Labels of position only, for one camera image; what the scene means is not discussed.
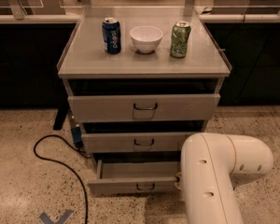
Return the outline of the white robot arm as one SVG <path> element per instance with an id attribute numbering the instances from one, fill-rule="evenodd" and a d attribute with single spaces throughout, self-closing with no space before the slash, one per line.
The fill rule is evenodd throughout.
<path id="1" fill-rule="evenodd" d="M 181 149 L 180 181 L 188 224 L 244 224 L 234 188 L 273 168 L 273 153 L 255 137 L 196 133 Z"/>

